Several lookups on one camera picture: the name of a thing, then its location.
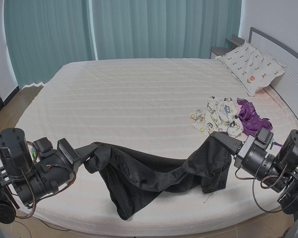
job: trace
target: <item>curtain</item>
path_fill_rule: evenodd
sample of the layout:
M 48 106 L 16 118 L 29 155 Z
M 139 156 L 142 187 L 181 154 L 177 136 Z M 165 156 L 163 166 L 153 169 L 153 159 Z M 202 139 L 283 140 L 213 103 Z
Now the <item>curtain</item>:
M 98 59 L 210 58 L 238 35 L 242 0 L 91 0 Z
M 19 84 L 46 83 L 65 64 L 95 59 L 87 0 L 4 0 L 4 27 Z

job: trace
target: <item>pillow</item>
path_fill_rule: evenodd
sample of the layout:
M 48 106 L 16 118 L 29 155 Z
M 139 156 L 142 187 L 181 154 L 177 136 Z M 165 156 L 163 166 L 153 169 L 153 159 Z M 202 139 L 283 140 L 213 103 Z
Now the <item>pillow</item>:
M 285 72 L 271 55 L 263 54 L 248 42 L 216 59 L 227 67 L 250 96 Z

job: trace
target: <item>black cloth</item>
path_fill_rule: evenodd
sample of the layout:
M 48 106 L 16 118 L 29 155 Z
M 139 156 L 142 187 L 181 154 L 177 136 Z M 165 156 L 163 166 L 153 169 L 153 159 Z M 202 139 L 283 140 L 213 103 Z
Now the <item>black cloth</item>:
M 163 191 L 181 193 L 198 185 L 204 194 L 224 189 L 232 161 L 229 151 L 211 136 L 186 160 L 96 144 L 99 147 L 84 166 L 90 173 L 100 173 L 123 220 Z

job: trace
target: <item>wooden nightstand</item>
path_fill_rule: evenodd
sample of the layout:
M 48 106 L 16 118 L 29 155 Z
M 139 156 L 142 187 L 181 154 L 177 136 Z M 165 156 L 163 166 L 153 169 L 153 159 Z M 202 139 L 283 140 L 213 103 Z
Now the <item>wooden nightstand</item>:
M 245 40 L 242 38 L 239 38 L 237 35 L 232 34 L 231 39 L 225 39 L 227 42 L 230 43 L 229 48 L 220 48 L 220 47 L 212 47 L 211 48 L 211 59 L 225 55 L 226 53 L 232 51 L 233 49 L 236 49 L 237 47 L 244 44 Z

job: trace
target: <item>mattress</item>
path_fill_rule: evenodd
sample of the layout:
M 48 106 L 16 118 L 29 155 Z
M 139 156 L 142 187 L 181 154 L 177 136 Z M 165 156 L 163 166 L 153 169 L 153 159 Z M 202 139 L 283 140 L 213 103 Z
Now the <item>mattress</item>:
M 186 159 L 206 139 L 191 126 L 190 113 L 205 108 L 209 96 L 253 102 L 260 117 L 270 118 L 274 138 L 281 144 L 291 129 L 298 129 L 273 89 L 266 87 L 249 97 L 218 60 L 192 58 L 67 64 L 32 101 L 17 127 L 28 141 L 48 137 L 54 147 L 65 137 L 74 148 L 100 141 Z M 246 135 L 237 138 L 245 140 Z M 200 187 L 180 194 L 163 192 L 123 221 L 99 173 L 90 174 L 81 166 L 75 183 L 41 201 L 34 216 L 108 236 L 176 236 L 225 228 L 262 213 L 252 196 L 252 181 L 237 180 L 235 170 L 232 162 L 226 189 L 211 196 L 203 195 Z M 239 176 L 248 174 L 240 170 Z M 278 194 L 261 189 L 259 182 L 255 195 L 263 208 L 278 207 Z M 21 210 L 28 212 L 24 206 Z

